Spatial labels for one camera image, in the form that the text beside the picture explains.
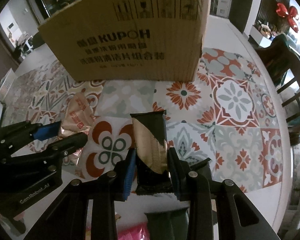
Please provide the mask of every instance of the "red bow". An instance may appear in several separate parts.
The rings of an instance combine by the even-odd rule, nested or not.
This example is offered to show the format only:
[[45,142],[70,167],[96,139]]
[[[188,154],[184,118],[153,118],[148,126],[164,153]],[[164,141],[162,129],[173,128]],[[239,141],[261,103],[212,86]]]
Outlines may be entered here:
[[284,6],[284,4],[279,2],[279,3],[277,3],[277,9],[275,11],[277,12],[277,15],[279,15],[280,17],[282,17],[282,18],[286,17],[290,27],[296,33],[298,33],[298,31],[299,31],[298,25],[296,24],[296,22],[293,19],[293,17],[296,17],[298,15],[297,8],[295,8],[294,6],[290,6],[289,11],[288,11],[287,8]]

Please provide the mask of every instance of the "robotic arm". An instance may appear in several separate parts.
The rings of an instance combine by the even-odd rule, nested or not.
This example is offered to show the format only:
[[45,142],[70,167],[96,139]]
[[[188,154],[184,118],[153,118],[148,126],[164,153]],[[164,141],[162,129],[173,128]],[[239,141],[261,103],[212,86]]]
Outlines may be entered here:
[[[2,215],[12,219],[62,184],[62,158],[85,145],[85,134],[54,142],[41,153],[11,157],[13,150],[20,149],[29,140],[55,134],[56,127],[59,124],[41,126],[22,122],[0,128]],[[116,240],[114,201],[127,200],[135,159],[136,150],[130,149],[126,159],[118,162],[113,171],[89,182],[72,180],[31,228],[25,240],[84,240],[90,199],[93,200],[91,239]],[[279,240],[232,180],[212,180],[208,161],[189,167],[187,162],[179,160],[173,147],[167,152],[167,160],[174,194],[179,201],[190,201],[187,240],[214,239],[211,199],[215,199],[217,205],[219,239]],[[8,239],[6,236],[0,226],[0,239]]]

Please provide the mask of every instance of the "pink package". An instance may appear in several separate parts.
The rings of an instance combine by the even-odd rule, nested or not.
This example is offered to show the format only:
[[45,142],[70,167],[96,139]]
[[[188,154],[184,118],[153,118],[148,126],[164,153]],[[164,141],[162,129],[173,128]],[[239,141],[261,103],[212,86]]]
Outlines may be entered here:
[[150,240],[147,223],[119,232],[118,240]]

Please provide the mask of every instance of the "round table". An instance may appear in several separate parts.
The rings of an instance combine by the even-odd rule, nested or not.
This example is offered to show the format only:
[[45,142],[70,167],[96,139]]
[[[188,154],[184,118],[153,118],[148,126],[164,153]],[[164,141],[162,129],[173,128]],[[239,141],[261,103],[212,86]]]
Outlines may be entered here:
[[[113,169],[120,159],[116,156],[125,158],[133,142],[130,113],[162,109],[167,110],[168,146],[175,147],[179,158],[189,164],[211,158],[213,179],[232,179],[274,230],[279,229],[292,185],[289,135],[279,97],[261,60],[228,20],[209,17],[203,46],[193,82],[78,83],[54,55],[16,79],[6,99],[3,125],[58,121],[73,95],[82,92],[96,116],[92,129],[98,134],[95,140],[89,135],[79,159],[64,160],[63,186],[24,212],[27,229],[71,179],[95,179]],[[50,142],[35,141],[20,154],[41,151]],[[100,162],[103,151],[111,157]],[[184,206],[187,203],[173,195],[137,196],[133,192],[127,202],[115,203],[122,216],[117,228],[146,221],[144,212]]]

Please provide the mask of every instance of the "black and gold wrapper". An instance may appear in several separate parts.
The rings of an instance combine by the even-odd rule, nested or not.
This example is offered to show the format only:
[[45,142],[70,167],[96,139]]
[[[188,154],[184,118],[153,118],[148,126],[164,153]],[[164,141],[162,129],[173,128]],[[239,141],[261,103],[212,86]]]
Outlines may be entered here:
[[167,169],[166,111],[130,114],[137,149],[138,195],[171,192]]

